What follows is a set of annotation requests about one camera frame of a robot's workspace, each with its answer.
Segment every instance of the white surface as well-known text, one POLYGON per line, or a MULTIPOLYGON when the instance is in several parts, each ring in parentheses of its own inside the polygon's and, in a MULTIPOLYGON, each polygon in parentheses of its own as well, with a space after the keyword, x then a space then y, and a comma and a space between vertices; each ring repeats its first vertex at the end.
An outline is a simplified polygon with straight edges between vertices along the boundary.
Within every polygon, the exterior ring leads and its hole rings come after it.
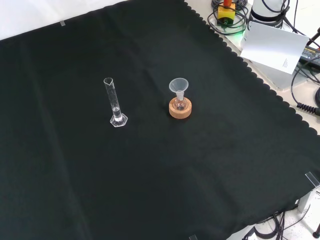
POLYGON ((257 22, 249 26, 240 56, 291 75, 309 38, 257 22))
MULTIPOLYGON (((302 213, 299 213, 297 209, 286 212, 285 214, 285 227, 290 226, 291 224, 296 223, 303 216, 302 213)), ((312 236, 312 233, 317 230, 320 224, 320 195, 315 194, 308 213, 302 221, 296 225, 284 230, 283 236, 288 240, 315 240, 312 236)), ((263 234, 271 233, 275 229, 274 221, 271 220, 266 223, 258 224, 255 226, 256 229, 263 234)), ((249 238, 249 240, 260 240, 255 235, 249 238)))
POLYGON ((125 0, 0 0, 0 40, 125 0))

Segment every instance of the black cloth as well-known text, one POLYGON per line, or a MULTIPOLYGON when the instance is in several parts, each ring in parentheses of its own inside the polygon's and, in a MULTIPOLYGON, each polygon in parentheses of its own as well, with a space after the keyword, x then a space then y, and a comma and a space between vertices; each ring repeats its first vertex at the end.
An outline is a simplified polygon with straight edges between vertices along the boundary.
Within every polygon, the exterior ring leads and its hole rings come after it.
POLYGON ((0 42, 2 240, 225 240, 312 189, 316 131, 183 1, 65 23, 0 42), (168 111, 179 77, 185 120, 168 111))

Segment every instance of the white device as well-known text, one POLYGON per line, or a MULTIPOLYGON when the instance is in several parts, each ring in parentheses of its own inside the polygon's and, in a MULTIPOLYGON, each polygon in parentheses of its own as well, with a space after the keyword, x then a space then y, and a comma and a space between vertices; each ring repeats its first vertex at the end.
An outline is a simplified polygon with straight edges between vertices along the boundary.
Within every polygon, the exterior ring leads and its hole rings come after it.
MULTIPOLYGON (((258 22, 260 24, 280 28, 282 26, 282 5, 283 0, 254 0, 249 16, 249 22, 240 43, 243 48, 247 41, 247 36, 250 31, 251 22, 258 22)), ((288 1, 286 1, 284 9, 288 8, 288 1)))

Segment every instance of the wooden stand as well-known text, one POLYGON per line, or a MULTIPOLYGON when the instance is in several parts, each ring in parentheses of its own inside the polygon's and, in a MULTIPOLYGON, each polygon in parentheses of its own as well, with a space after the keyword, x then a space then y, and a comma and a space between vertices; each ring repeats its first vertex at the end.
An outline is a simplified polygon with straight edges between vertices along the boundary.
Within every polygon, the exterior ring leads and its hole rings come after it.
POLYGON ((192 103, 188 98, 185 97, 184 99, 187 101, 188 107, 183 111, 174 109, 174 101, 176 100, 176 97, 172 99, 169 103, 169 113, 175 119, 185 119, 189 117, 191 114, 192 103))

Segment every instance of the black cable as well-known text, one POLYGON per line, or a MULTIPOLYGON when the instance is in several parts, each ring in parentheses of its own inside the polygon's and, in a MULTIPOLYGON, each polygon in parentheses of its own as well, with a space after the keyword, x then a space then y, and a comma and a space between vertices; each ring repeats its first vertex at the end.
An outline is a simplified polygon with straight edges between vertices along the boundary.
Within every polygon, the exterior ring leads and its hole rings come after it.
POLYGON ((292 79, 292 82, 291 82, 291 95, 292 95, 293 100, 297 103, 297 108, 305 110, 305 111, 307 111, 307 112, 309 112, 311 114, 315 114, 317 116, 320 116, 320 108, 308 106, 308 105, 305 105, 305 104, 302 104, 302 103, 298 102, 297 99, 295 98, 294 90, 293 90, 294 81, 295 81, 296 76, 298 75, 298 73, 301 71, 301 69, 304 68, 309 63, 311 63, 311 62, 313 62, 313 61, 315 61, 317 59, 320 59, 320 56, 316 57, 314 59, 310 59, 305 64, 303 64, 302 66, 299 67, 298 71, 295 73, 295 75, 294 75, 294 77, 292 79))
POLYGON ((287 12, 288 10, 289 10, 289 8, 290 8, 290 0, 288 0, 288 3, 287 3, 287 6, 286 6, 286 2, 287 2, 287 0, 284 0, 283 1, 283 3, 282 3, 282 6, 281 6, 281 10, 280 11, 277 11, 277 10, 273 10, 273 9, 271 9, 267 4, 266 4, 266 2, 265 2, 265 0, 262 0, 262 3, 263 3, 263 5, 270 11, 270 12, 273 12, 273 13, 284 13, 284 12, 287 12))
POLYGON ((320 84, 319 79, 316 77, 315 73, 312 71, 311 67, 309 68, 309 72, 311 73, 311 75, 314 77, 315 81, 320 84))
POLYGON ((274 221, 275 228, 270 233, 267 233, 267 234, 261 233, 256 229, 256 227, 254 227, 254 233, 258 238, 261 238, 261 239, 272 239, 275 235, 277 235, 278 228, 279 228, 279 221, 278 221, 278 219, 277 219, 277 217, 275 215, 272 216, 272 219, 274 221))
POLYGON ((224 6, 220 0, 212 0, 212 2, 211 2, 213 12, 208 16, 207 21, 208 21, 210 27, 221 35, 225 35, 225 36, 235 35, 235 34, 243 33, 246 30, 246 26, 249 21, 247 18, 247 14, 249 12, 249 9, 246 7, 248 0, 236 0, 236 1, 233 1, 232 3, 235 4, 235 6, 236 6, 235 9, 233 9, 229 6, 224 6), (240 16, 240 20, 237 21, 236 23, 232 23, 232 24, 226 24, 225 22, 219 20, 216 15, 219 7, 223 7, 225 9, 230 9, 230 10, 234 11, 236 16, 240 16), (230 28, 230 29, 242 28, 242 29, 240 31, 235 31, 235 32, 221 32, 216 26, 214 26, 211 23, 210 17, 212 15, 216 19, 217 24, 221 24, 223 26, 222 28, 230 28))
MULTIPOLYGON (((289 22, 289 20, 288 20, 286 17, 284 17, 283 20, 284 20, 284 22, 285 22, 286 24, 288 24, 288 26, 289 26, 296 34, 299 33, 299 34, 305 36, 304 33, 302 33, 301 31, 299 31, 298 29, 296 29, 294 26, 292 26, 292 24, 289 22)), ((319 45, 318 43, 316 43, 314 40, 312 40, 311 38, 309 38, 309 41, 312 42, 312 43, 314 43, 315 45, 317 45, 318 48, 320 48, 320 45, 319 45)))
POLYGON ((294 226, 294 225, 296 225, 297 223, 299 223, 302 219, 304 219, 304 217, 305 217, 305 216, 307 215, 307 213, 309 212, 310 206, 311 206, 311 205, 309 205, 308 210, 305 212, 305 214, 302 216, 302 218, 300 218, 299 221, 295 222, 294 224, 291 224, 290 226, 287 226, 285 229, 283 229, 283 231, 286 230, 286 229, 288 229, 288 228, 291 228, 292 226, 294 226))
POLYGON ((293 20, 293 27, 296 28, 296 16, 297 16, 297 10, 298 10, 298 2, 299 0, 296 0, 296 5, 295 5, 295 11, 294 11, 294 20, 293 20))

